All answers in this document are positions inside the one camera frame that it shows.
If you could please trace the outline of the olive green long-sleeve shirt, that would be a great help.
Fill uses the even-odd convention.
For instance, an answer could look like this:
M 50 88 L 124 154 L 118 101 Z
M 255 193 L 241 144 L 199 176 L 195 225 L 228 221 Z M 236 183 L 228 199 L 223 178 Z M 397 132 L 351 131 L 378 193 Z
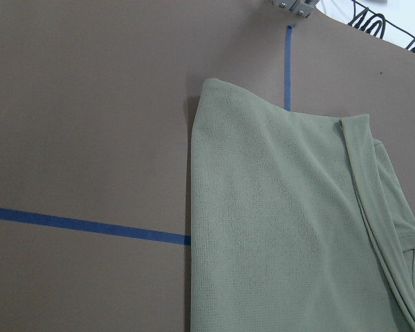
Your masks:
M 191 189 L 191 330 L 415 331 L 415 218 L 367 114 L 208 79 Z

